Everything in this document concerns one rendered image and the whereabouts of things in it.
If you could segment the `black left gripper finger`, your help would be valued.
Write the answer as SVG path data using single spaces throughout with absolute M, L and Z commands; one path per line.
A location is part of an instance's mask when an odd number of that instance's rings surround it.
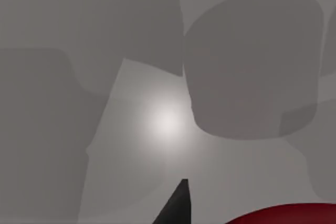
M 192 204 L 188 179 L 177 185 L 152 224 L 192 224 Z

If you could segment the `dark red round object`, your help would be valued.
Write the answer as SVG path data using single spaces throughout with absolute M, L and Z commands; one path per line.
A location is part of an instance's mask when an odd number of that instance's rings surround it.
M 277 205 L 239 216 L 225 224 L 336 224 L 336 204 Z

